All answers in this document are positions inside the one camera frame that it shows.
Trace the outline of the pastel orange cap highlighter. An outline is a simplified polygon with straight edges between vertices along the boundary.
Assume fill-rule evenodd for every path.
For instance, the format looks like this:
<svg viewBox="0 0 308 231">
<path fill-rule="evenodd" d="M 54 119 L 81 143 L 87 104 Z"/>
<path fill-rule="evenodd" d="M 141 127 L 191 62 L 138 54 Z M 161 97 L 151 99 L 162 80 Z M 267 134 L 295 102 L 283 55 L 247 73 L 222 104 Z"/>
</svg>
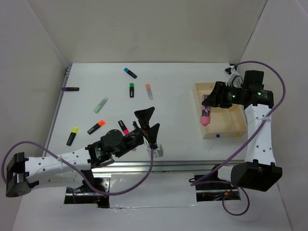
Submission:
<svg viewBox="0 0 308 231">
<path fill-rule="evenodd" d="M 152 90 L 151 90 L 151 86 L 150 84 L 146 84 L 146 90 L 147 90 L 147 94 L 150 100 L 153 100 L 153 94 L 152 94 Z"/>
</svg>

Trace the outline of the pastel green highlighter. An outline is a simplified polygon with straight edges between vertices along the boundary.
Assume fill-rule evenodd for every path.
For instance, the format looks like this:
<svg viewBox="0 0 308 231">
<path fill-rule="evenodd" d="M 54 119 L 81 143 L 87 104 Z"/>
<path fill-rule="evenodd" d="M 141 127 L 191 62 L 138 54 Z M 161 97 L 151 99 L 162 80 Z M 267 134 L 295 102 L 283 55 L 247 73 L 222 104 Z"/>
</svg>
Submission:
<svg viewBox="0 0 308 231">
<path fill-rule="evenodd" d="M 93 109 L 93 111 L 95 113 L 99 113 L 99 111 L 103 108 L 103 106 L 107 103 L 108 101 L 108 97 L 104 97 L 99 103 L 98 105 Z"/>
</svg>

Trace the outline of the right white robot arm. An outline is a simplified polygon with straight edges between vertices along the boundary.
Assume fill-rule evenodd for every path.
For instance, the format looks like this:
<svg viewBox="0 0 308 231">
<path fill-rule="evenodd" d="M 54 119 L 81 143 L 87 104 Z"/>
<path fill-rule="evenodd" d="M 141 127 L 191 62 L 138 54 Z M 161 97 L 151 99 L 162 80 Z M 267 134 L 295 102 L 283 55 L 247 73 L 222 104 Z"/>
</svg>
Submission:
<svg viewBox="0 0 308 231">
<path fill-rule="evenodd" d="M 246 148 L 247 153 L 243 163 L 229 166 L 223 162 L 199 182 L 210 178 L 216 189 L 229 182 L 234 187 L 266 192 L 282 177 L 271 145 L 271 115 L 276 108 L 273 92 L 264 89 L 263 71 L 246 71 L 239 84 L 235 81 L 240 75 L 234 68 L 227 68 L 225 73 L 229 76 L 227 82 L 217 81 L 202 105 L 224 109 L 233 105 L 244 107 L 248 139 L 240 150 Z"/>
</svg>

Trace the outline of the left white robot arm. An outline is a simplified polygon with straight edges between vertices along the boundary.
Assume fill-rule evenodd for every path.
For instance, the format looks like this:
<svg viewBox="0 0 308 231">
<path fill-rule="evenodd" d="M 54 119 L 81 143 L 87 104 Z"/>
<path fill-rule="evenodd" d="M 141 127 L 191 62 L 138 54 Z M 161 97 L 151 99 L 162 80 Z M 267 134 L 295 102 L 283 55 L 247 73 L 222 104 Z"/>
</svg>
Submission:
<svg viewBox="0 0 308 231">
<path fill-rule="evenodd" d="M 152 172 L 154 152 L 158 149 L 157 135 L 160 125 L 149 125 L 155 111 L 154 107 L 135 111 L 137 121 L 133 122 L 134 130 L 123 135 L 120 130 L 112 129 L 99 141 L 79 150 L 56 155 L 44 146 L 31 142 L 32 145 L 49 153 L 47 157 L 25 157 L 23 152 L 16 153 L 8 164 L 2 163 L 1 176 L 6 184 L 6 197 L 20 197 L 26 195 L 37 186 L 42 186 L 43 180 L 51 176 L 74 170 L 81 177 L 78 187 L 84 192 L 91 190 L 102 196 L 118 196 L 128 193 L 140 186 Z M 104 167 L 114 162 L 113 158 L 120 158 L 139 145 L 148 143 L 150 147 L 150 166 L 146 175 L 135 185 L 119 192 L 100 191 L 95 186 L 92 169 Z"/>
</svg>

